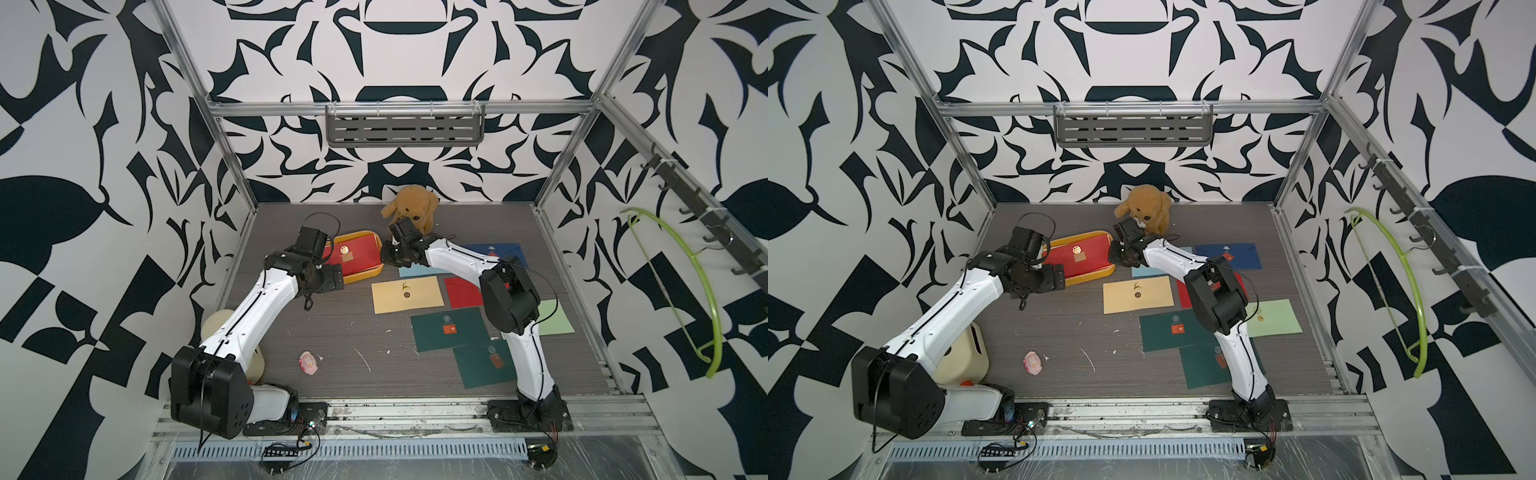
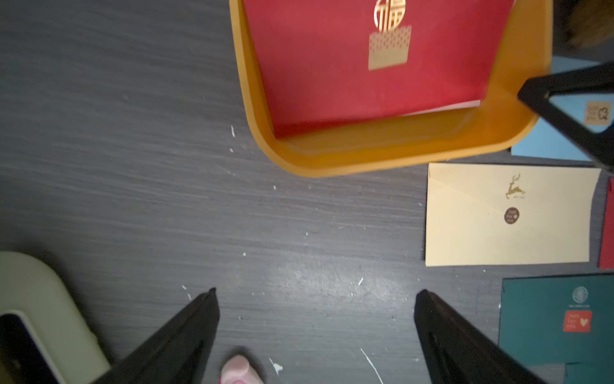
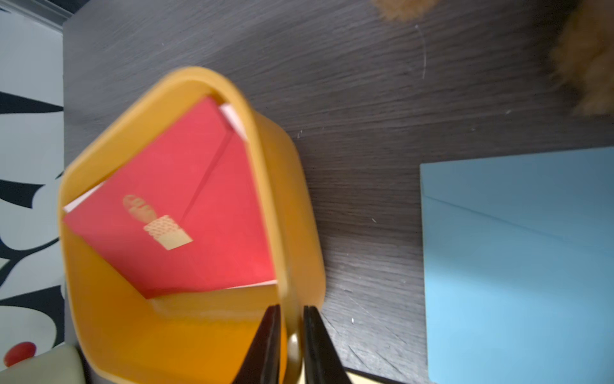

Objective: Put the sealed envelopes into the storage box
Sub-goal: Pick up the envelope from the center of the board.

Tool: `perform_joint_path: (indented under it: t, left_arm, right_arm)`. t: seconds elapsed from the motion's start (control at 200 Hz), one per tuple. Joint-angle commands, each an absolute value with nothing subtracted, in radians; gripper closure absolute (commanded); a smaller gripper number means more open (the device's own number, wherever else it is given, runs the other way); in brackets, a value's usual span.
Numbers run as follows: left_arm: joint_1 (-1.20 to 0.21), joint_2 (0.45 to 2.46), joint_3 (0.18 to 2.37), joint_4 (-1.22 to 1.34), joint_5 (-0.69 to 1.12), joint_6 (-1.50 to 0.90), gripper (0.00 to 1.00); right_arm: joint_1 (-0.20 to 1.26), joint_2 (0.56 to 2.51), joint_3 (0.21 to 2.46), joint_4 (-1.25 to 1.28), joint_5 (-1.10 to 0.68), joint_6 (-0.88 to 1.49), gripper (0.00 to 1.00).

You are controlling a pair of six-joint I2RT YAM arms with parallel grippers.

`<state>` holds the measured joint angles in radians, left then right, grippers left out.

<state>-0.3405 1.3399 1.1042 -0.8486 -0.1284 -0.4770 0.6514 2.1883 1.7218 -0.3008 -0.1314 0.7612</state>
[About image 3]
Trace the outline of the yellow plastic storage box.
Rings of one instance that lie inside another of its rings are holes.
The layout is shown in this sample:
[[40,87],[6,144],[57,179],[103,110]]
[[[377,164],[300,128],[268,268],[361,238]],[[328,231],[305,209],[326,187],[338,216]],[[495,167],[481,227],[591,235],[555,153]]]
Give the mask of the yellow plastic storage box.
[[326,273],[292,139],[218,73],[166,75],[70,164],[59,190],[80,346],[116,383],[230,383],[281,308],[279,382]]

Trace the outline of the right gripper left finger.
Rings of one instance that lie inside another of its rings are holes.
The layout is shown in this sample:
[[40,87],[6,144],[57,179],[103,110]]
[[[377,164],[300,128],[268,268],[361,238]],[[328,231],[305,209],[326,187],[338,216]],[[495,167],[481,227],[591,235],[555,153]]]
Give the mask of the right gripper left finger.
[[233,384],[278,384],[281,366],[281,308],[266,309]]

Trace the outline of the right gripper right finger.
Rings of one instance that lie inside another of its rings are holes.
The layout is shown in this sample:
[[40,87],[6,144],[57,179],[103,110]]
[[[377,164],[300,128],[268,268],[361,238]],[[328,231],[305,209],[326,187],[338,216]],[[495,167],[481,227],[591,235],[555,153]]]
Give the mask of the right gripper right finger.
[[307,384],[351,384],[316,307],[303,310],[305,382]]

